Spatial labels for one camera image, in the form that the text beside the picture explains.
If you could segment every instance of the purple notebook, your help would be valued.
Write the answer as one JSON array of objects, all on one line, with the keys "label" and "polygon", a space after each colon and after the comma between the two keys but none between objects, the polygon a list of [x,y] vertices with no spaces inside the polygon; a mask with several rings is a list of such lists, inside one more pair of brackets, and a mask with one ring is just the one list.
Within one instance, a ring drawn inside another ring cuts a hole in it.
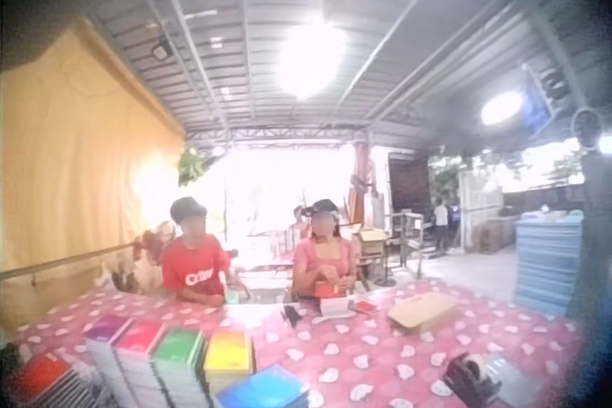
[{"label": "purple notebook", "polygon": [[85,338],[92,341],[109,343],[115,336],[119,335],[131,319],[116,315],[104,315],[97,320],[91,329],[85,332]]}]

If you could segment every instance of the rail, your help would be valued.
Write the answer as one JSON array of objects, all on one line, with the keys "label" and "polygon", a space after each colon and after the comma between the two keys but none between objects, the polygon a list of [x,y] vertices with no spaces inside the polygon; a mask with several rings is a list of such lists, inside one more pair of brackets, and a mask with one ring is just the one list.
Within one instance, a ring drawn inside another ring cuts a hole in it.
[{"label": "rail", "polygon": [[79,255],[73,255],[72,257],[62,258],[60,260],[53,260],[51,262],[40,263],[31,267],[9,269],[8,271],[0,271],[0,282],[12,279],[13,277],[26,276],[28,274],[36,274],[39,271],[46,269],[52,269],[69,265],[71,263],[82,262],[83,260],[89,260],[91,258],[99,257],[100,255],[106,255],[107,253],[114,252],[116,250],[123,250],[124,248],[132,247],[133,243],[121,244],[114,247],[103,248],[100,250],[94,250],[92,252],[81,253]]}]

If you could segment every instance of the stack of blue paper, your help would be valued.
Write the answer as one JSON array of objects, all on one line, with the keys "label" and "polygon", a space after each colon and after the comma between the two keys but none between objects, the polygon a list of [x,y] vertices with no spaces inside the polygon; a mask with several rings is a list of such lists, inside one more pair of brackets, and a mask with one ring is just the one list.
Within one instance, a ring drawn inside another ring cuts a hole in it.
[{"label": "stack of blue paper", "polygon": [[309,387],[279,365],[249,376],[217,394],[223,408],[308,408]]},{"label": "stack of blue paper", "polygon": [[547,222],[541,216],[530,217],[516,224],[514,302],[564,315],[576,284],[582,218],[571,215]]}]

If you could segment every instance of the yellow curtain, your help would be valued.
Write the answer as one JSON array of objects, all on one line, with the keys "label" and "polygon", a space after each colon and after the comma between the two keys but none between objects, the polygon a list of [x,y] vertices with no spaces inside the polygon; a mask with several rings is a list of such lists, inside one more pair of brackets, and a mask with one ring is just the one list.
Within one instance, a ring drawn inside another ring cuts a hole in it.
[{"label": "yellow curtain", "polygon": [[[361,182],[367,183],[369,175],[370,147],[367,143],[355,144],[355,168],[353,176]],[[349,220],[351,224],[363,224],[364,194],[351,187],[348,195]]]},{"label": "yellow curtain", "polygon": [[2,270],[128,243],[167,215],[183,128],[88,23],[1,91]]}]

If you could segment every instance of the green notebook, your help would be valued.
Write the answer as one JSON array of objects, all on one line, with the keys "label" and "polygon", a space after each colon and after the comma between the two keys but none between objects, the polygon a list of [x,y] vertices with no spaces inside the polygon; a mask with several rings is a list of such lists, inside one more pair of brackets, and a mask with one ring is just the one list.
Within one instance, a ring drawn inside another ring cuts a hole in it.
[{"label": "green notebook", "polygon": [[202,333],[196,330],[170,329],[153,354],[153,359],[193,365],[202,340]]}]

